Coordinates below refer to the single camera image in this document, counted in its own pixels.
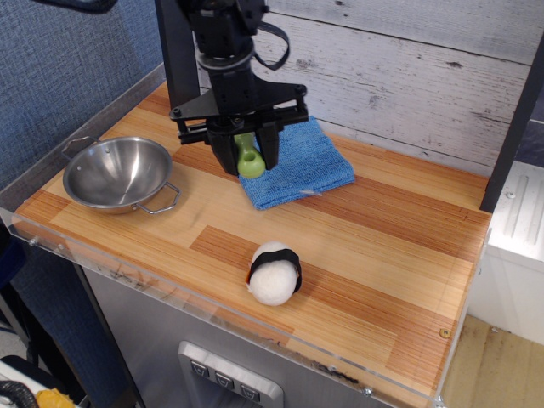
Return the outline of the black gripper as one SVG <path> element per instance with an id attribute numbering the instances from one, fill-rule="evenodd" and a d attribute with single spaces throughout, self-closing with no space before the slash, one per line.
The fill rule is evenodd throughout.
<path id="1" fill-rule="evenodd" d="M 309 119 L 304 101 L 307 88 L 265 81 L 250 68 L 211 71 L 210 80 L 210 90 L 169 113 L 178 125 L 181 143 L 210 145 L 222 169 L 237 176 L 233 136 L 256 132 L 266 169 L 272 170 L 279 161 L 280 130 Z"/>

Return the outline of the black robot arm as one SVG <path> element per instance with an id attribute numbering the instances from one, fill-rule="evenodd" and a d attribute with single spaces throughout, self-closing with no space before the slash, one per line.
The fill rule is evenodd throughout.
<path id="1" fill-rule="evenodd" d="M 241 148 L 235 138 L 253 134 L 267 170 L 279 161 L 280 133 L 309 119 L 303 84 L 268 82 L 252 71 L 262 58 L 253 38 L 265 31 L 286 40 L 287 34 L 263 20 L 264 1 L 190 1 L 181 7 L 194 34 L 197 64 L 207 72 L 210 89 L 173 107 L 182 144 L 203 142 L 226 173 L 239 174 Z"/>

